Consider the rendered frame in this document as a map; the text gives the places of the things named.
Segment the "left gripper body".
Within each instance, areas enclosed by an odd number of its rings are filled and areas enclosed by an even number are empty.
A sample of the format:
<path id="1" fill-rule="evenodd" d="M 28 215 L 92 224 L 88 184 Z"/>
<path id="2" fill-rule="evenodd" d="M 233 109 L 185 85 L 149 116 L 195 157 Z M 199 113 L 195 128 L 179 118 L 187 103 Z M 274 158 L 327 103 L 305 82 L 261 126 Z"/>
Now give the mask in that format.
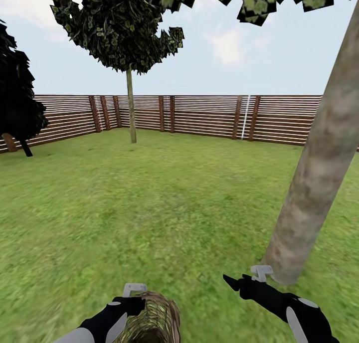
<path id="1" fill-rule="evenodd" d="M 113 301 L 124 301 L 128 304 L 128 316 L 138 316 L 141 314 L 141 297 L 129 297 L 129 298 L 123 298 L 123 297 L 115 297 Z"/>

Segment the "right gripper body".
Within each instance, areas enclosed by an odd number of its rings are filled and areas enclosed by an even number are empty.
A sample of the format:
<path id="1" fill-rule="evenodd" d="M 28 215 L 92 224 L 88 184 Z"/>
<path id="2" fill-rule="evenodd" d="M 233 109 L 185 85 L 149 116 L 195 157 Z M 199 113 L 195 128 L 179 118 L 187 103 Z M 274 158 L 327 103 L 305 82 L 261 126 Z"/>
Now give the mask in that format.
<path id="1" fill-rule="evenodd" d="M 244 300 L 255 300 L 269 311 L 270 309 L 268 308 L 268 297 L 273 289 L 275 288 L 266 284 L 266 282 L 260 283 L 257 280 L 253 281 L 251 278 L 240 279 L 240 296 Z"/>

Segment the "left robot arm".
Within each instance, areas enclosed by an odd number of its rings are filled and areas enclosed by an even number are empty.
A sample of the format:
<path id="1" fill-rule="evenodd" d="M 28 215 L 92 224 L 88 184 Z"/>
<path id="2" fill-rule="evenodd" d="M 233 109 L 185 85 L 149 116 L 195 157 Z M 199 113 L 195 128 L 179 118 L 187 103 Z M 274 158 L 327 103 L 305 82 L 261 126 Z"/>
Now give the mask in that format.
<path id="1" fill-rule="evenodd" d="M 145 308 L 146 299 L 132 297 L 133 293 L 146 291 L 146 284 L 126 283 L 122 297 L 115 297 L 105 310 L 52 343 L 115 343 L 126 329 L 127 318 L 140 315 Z"/>

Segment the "wicker basket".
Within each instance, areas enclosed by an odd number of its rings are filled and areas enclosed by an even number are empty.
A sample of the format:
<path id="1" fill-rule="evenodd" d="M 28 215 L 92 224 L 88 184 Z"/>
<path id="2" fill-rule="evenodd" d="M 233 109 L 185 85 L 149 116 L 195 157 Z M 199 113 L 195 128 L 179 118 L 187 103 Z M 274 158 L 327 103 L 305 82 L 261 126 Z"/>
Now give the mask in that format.
<path id="1" fill-rule="evenodd" d="M 153 335 L 155 339 L 159 338 L 163 343 L 180 343 L 181 317 L 175 299 L 167 299 L 156 291 L 133 293 L 132 297 L 146 299 L 145 313 L 127 318 L 124 335 L 128 334 L 129 337 L 126 343 L 140 342 L 147 337 L 146 334 Z M 149 305 L 149 303 L 154 305 Z M 145 323 L 142 318 L 146 320 Z M 151 320 L 154 321 L 152 324 L 150 324 Z M 163 327 L 160 321 L 164 322 Z"/>

